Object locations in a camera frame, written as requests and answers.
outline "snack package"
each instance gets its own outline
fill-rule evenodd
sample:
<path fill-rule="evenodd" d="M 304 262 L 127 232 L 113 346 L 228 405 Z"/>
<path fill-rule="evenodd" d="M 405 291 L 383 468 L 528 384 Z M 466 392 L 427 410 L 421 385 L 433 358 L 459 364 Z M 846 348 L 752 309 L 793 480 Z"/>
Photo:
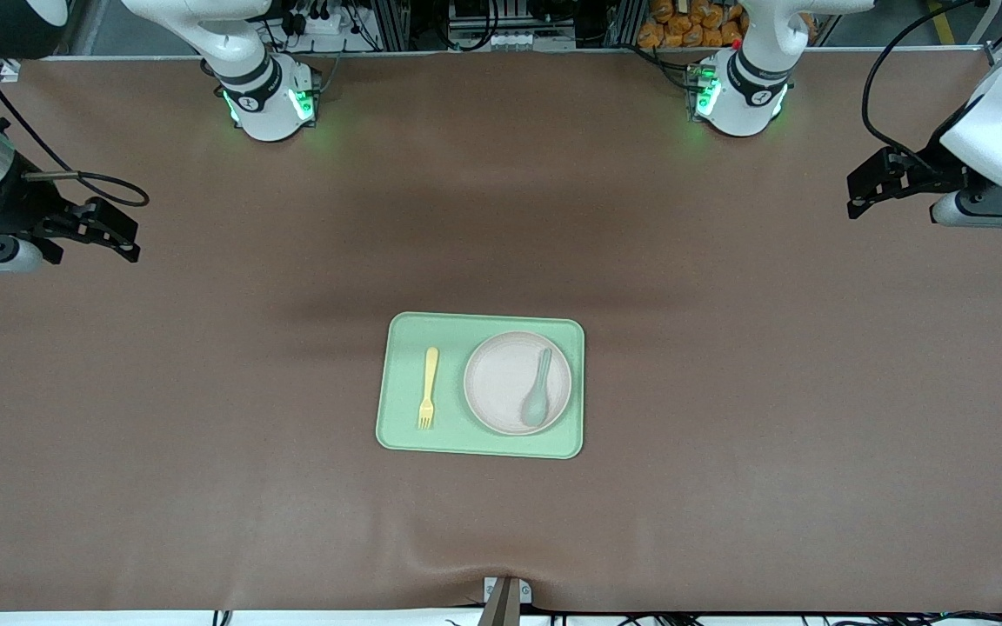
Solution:
<path fill-rule="evenodd" d="M 704 29 L 702 31 L 702 46 L 706 48 L 720 48 L 721 32 L 712 28 Z"/>
<path fill-rule="evenodd" d="M 675 3 L 672 0 L 651 0 L 648 7 L 651 10 L 652 19 L 658 23 L 667 23 L 667 20 L 675 16 Z"/>
<path fill-rule="evenodd" d="M 718 27 L 723 13 L 721 7 L 708 3 L 708 0 L 691 0 L 690 21 L 699 23 L 703 28 Z"/>
<path fill-rule="evenodd" d="M 682 36 L 682 47 L 693 48 L 702 44 L 702 27 L 695 24 Z"/>
<path fill-rule="evenodd" d="M 644 23 L 636 35 L 636 46 L 641 48 L 657 48 L 663 43 L 663 24 Z"/>
<path fill-rule="evenodd" d="M 664 28 L 667 29 L 667 35 L 685 35 L 693 25 L 690 16 L 679 15 L 671 17 L 671 21 Z"/>
<path fill-rule="evenodd" d="M 721 44 L 722 46 L 732 46 L 734 41 L 740 41 L 740 29 L 736 28 L 736 21 L 721 24 Z"/>

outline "brown fabric surface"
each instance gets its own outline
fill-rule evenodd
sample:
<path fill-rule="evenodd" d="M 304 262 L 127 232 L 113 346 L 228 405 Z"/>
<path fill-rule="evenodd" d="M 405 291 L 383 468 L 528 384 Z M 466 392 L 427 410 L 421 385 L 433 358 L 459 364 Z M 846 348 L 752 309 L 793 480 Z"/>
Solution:
<path fill-rule="evenodd" d="M 194 62 L 25 64 L 45 138 L 154 202 L 139 264 L 0 276 L 0 610 L 452 605 L 493 574 L 556 610 L 1002 610 L 1002 231 L 932 197 L 848 220 L 873 59 L 808 55 L 740 140 L 634 56 L 347 59 L 276 145 Z M 900 55 L 875 118 L 922 145 L 983 70 Z M 580 455 L 379 447 L 413 309 L 580 322 Z"/>

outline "green led light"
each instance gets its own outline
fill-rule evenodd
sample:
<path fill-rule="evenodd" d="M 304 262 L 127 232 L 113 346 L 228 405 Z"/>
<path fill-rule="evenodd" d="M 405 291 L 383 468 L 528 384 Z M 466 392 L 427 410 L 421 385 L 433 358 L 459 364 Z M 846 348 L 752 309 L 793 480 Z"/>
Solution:
<path fill-rule="evenodd" d="M 298 92 L 290 89 L 289 99 L 294 103 L 294 108 L 296 109 L 296 115 L 299 115 L 301 119 L 311 119 L 312 118 L 312 96 L 308 95 L 307 92 Z"/>
<path fill-rule="evenodd" d="M 780 91 L 780 94 L 776 96 L 776 108 L 772 109 L 772 117 L 779 115 L 780 111 L 783 110 L 783 97 L 787 94 L 788 86 L 787 84 L 784 84 L 783 91 Z"/>
<path fill-rule="evenodd" d="M 233 119 L 234 123 L 238 123 L 238 111 L 234 110 L 234 103 L 230 102 L 230 95 L 226 91 L 222 91 L 222 99 L 226 100 L 227 109 L 230 109 L 230 119 Z"/>
<path fill-rule="evenodd" d="M 703 89 L 703 91 L 698 95 L 698 108 L 696 112 L 698 115 L 708 115 L 713 111 L 713 103 L 716 102 L 716 97 L 721 94 L 721 82 L 718 79 L 713 79 L 710 82 L 710 86 Z"/>

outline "green spoon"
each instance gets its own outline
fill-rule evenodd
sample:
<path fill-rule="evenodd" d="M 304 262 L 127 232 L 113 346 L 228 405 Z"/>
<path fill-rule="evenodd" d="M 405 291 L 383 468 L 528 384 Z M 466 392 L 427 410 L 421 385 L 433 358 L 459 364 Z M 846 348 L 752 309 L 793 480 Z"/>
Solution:
<path fill-rule="evenodd" d="M 537 427 L 548 419 L 548 371 L 551 369 L 551 349 L 540 353 L 540 369 L 536 372 L 536 382 L 532 384 L 532 392 L 524 400 L 521 413 L 524 423 Z"/>

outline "plate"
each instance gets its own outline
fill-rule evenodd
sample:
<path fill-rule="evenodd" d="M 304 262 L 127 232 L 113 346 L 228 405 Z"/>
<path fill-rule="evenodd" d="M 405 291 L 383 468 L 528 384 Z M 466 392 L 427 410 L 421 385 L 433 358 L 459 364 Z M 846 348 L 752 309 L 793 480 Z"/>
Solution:
<path fill-rule="evenodd" d="M 524 400 L 536 384 L 540 354 L 551 352 L 548 371 L 548 419 L 530 427 L 521 417 Z M 556 423 L 571 395 L 570 365 L 559 346 L 535 333 L 501 333 L 478 346 L 463 377 L 466 404 L 490 431 L 524 436 Z"/>

